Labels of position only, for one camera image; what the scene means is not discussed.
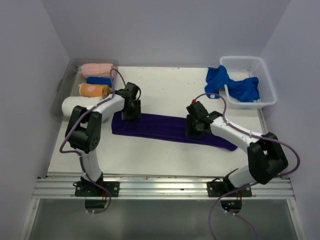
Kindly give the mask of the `purple towel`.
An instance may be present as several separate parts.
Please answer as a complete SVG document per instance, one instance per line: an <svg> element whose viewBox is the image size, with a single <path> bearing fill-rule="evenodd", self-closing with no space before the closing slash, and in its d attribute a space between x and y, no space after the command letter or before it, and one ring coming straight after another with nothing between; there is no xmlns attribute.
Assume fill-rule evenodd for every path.
<svg viewBox="0 0 320 240"><path fill-rule="evenodd" d="M211 146L231 152L237 149L236 145L209 133L201 137L186 136L186 129L186 118L148 113L143 113L139 121L129 121L123 120L119 111L111 121L114 135Z"/></svg>

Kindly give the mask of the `orange polka dot towel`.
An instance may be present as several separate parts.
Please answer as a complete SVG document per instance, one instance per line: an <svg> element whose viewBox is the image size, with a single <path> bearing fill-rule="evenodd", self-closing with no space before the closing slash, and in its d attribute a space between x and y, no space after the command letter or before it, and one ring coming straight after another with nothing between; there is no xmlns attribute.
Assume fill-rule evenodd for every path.
<svg viewBox="0 0 320 240"><path fill-rule="evenodd" d="M79 94L83 97L102 97L106 98L112 89L107 85L82 83L79 85Z"/></svg>

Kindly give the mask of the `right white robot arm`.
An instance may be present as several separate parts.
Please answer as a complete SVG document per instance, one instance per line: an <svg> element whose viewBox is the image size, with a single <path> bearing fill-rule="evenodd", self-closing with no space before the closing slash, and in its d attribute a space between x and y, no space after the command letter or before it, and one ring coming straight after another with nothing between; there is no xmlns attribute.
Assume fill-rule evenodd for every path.
<svg viewBox="0 0 320 240"><path fill-rule="evenodd" d="M230 142L247 154L248 164L228 173L220 182L227 196L235 196L242 186L251 183L265 185L288 167L289 163L281 145L275 142L278 139L275 134L249 133L246 128L237 124L235 127L239 130L234 129L222 113L209 113L199 101L190 104L186 109L188 137L202 137L208 133Z"/></svg>

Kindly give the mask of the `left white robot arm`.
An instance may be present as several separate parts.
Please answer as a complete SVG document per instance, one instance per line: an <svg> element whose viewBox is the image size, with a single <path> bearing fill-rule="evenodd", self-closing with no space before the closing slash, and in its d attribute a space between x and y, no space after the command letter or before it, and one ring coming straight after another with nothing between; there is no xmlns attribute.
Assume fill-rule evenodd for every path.
<svg viewBox="0 0 320 240"><path fill-rule="evenodd" d="M77 105L73 108L59 151L75 153L82 170L81 180L87 183L86 190L92 196L103 193L103 172L98 163L96 148L100 143L102 123L115 113L124 121L141 119L141 89L128 82L123 89L113 90L111 96L93 106Z"/></svg>

